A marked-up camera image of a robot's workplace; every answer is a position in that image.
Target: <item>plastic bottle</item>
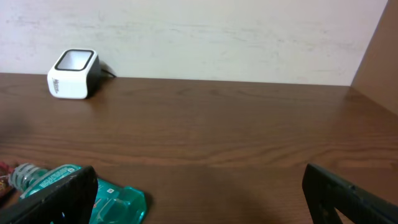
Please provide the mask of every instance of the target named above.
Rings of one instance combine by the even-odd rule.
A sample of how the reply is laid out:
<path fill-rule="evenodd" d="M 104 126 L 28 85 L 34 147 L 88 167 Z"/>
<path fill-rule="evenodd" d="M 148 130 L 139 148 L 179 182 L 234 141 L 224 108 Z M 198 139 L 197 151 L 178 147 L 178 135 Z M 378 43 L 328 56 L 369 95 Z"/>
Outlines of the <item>plastic bottle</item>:
<path fill-rule="evenodd" d="M 47 170 L 33 164 L 22 164 L 10 175 L 9 183 L 20 190 L 21 199 L 81 169 L 78 165 L 66 164 Z M 98 179 L 98 192 L 90 224 L 138 224 L 144 218 L 147 207 L 144 193 L 132 187 L 121 188 Z"/>

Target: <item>white cube device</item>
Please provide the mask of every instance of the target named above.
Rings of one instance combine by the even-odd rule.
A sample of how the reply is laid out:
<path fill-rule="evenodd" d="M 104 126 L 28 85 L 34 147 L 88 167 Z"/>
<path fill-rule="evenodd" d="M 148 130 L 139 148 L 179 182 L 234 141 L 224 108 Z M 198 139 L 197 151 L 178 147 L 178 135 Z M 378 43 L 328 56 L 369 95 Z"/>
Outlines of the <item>white cube device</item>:
<path fill-rule="evenodd" d="M 84 99 L 101 78 L 97 52 L 88 49 L 64 51 L 47 75 L 49 90 L 54 97 Z"/>

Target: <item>black device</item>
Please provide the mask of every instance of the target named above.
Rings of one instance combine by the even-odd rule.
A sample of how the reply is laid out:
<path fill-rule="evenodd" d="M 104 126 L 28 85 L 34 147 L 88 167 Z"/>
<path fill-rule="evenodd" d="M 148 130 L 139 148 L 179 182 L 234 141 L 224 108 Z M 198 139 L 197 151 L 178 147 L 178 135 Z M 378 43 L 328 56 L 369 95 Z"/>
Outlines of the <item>black device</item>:
<path fill-rule="evenodd" d="M 97 191 L 94 168 L 84 167 L 0 210 L 0 223 L 88 224 Z"/>
<path fill-rule="evenodd" d="M 343 224 L 336 209 L 354 223 L 398 223 L 398 207 L 315 164 L 302 187 L 314 224 Z"/>
<path fill-rule="evenodd" d="M 398 207 L 309 164 L 302 183 L 314 224 L 342 224 L 335 209 L 354 223 L 398 223 Z M 94 168 L 84 167 L 0 210 L 0 224 L 88 224 L 98 190 Z"/>

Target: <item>red object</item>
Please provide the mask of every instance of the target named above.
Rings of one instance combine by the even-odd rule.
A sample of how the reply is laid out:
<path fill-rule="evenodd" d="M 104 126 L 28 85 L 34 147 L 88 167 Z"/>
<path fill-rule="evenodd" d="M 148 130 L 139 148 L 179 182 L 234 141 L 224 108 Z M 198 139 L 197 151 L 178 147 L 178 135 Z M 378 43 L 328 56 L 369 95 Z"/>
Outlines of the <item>red object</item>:
<path fill-rule="evenodd" d="M 6 195 L 12 187 L 8 184 L 9 174 L 13 172 L 14 168 L 0 162 L 0 198 Z"/>

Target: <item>wooden panel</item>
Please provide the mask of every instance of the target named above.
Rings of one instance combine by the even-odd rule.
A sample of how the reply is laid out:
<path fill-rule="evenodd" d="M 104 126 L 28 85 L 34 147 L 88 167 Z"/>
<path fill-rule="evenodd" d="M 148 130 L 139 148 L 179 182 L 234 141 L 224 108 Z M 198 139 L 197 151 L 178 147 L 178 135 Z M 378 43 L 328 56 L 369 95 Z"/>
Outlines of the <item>wooden panel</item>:
<path fill-rule="evenodd" d="M 390 0 L 352 87 L 398 114 L 398 1 Z"/>
<path fill-rule="evenodd" d="M 3 74 L 0 127 L 2 161 L 93 165 L 151 196 L 146 223 L 310 223 L 308 162 L 398 203 L 398 118 L 345 86 L 116 78 L 59 100 Z"/>

